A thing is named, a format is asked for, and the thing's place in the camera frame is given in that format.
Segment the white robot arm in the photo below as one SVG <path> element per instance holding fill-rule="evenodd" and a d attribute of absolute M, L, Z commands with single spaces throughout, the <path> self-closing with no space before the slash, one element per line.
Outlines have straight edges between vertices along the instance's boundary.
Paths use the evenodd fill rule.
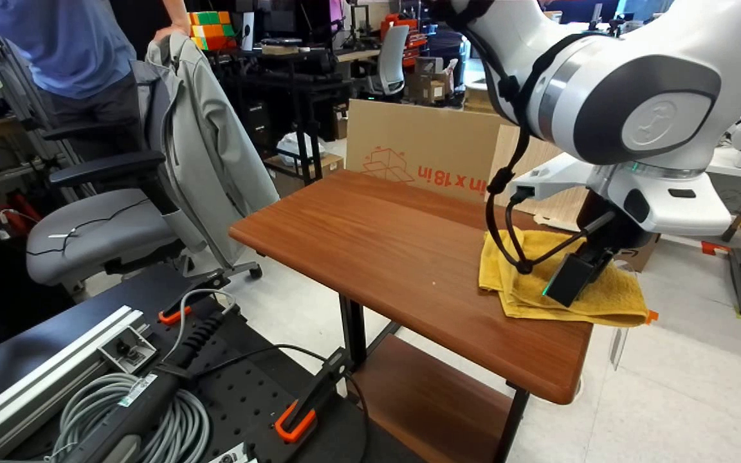
<path fill-rule="evenodd" d="M 560 307 L 649 235 L 718 238 L 731 213 L 707 165 L 741 118 L 741 0 L 672 0 L 630 33 L 573 32 L 538 0 L 433 0 L 484 60 L 492 107 L 557 156 L 501 168 L 512 204 L 581 185 L 579 235 L 545 287 Z"/>

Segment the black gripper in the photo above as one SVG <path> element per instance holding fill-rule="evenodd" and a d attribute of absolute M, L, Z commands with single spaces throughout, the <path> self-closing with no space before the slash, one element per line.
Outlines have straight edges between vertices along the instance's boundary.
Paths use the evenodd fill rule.
<path fill-rule="evenodd" d="M 586 235 L 590 244 L 572 253 L 545 289 L 545 296 L 560 307 L 572 307 L 579 293 L 596 282 L 610 264 L 610 256 L 641 248 L 650 239 L 650 235 L 627 213 L 595 190 L 586 194 L 577 225 Z"/>

